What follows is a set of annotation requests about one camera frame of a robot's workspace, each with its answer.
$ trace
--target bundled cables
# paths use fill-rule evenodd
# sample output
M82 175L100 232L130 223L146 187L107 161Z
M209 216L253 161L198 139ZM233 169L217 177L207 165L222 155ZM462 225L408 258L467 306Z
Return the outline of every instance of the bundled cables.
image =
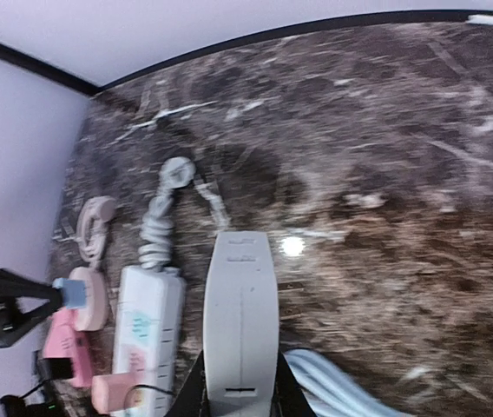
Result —
M408 414L387 407L324 356L305 349L285 354L308 404L318 417L402 417Z

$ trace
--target white power strip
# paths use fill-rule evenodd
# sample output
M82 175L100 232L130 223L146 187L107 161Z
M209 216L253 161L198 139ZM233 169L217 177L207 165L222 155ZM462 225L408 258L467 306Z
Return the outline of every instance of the white power strip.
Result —
M122 270L113 374L136 371L141 376L138 384L171 390L185 291L178 272L172 268L155 272L139 266ZM140 405L130 408L130 415L166 414L171 405L167 395L147 389L141 392ZM125 417L125 412L112 415Z

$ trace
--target pink device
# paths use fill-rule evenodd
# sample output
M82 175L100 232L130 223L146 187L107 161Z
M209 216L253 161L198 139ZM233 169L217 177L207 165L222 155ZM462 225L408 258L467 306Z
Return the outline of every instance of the pink device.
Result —
M129 392L135 385L144 383L146 358L144 353L134 346L125 345L122 348L127 350L130 372L97 375L92 379L92 405L100 414L112 414L142 403L140 390L131 394Z
M73 387L90 387L92 384L92 363L89 343L83 332L73 328L75 313L62 308L52 315L48 338L44 344L44 358L70 358L73 362L73 374L70 384Z

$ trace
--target plug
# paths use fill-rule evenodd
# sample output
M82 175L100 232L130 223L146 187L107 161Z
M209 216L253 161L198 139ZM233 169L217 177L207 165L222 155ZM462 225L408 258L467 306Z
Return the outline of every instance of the plug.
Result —
M115 198L110 196L94 197L90 199L89 204L91 215L100 220L102 223L107 223L114 218L117 203Z
M75 309L87 305L87 289L83 281L57 278L52 283L52 287L62 291L64 307Z
M138 393L128 395L133 387L140 383L137 374L128 372L125 374L97 375L92 378L91 398L92 405L100 414L110 414L133 407L140 403Z
M86 300L84 306L75 309L73 327L80 332L95 332L108 319L108 292L104 276L93 268L78 267L69 274L71 281L84 283Z
M160 179L171 189L186 187L194 178L196 168L183 156L168 159L160 169Z

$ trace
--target marble countertop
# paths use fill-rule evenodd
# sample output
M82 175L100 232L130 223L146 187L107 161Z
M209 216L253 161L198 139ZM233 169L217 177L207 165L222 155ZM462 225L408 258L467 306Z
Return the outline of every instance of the marble countertop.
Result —
M50 277L81 265L86 199L118 201L112 314L89 334L110 371L123 266L172 156L220 193L233 230L267 232L284 350L318 350L386 404L493 415L493 28L387 24L257 43L160 70L92 102L71 158ZM181 385L201 348L218 225L193 187L174 207L187 281ZM304 250L290 256L287 238ZM72 417L86 391L58 384Z

